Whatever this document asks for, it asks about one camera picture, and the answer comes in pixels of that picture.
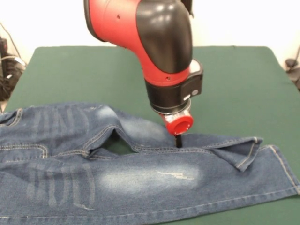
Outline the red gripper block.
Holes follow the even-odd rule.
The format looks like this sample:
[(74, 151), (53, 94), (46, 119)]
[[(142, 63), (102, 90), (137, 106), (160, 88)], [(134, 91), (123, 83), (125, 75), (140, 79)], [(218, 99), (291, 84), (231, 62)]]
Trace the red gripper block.
[(192, 127), (194, 123), (192, 115), (189, 112), (179, 112), (161, 115), (161, 117), (168, 133), (174, 135), (176, 147), (182, 148), (181, 134), (187, 132)]

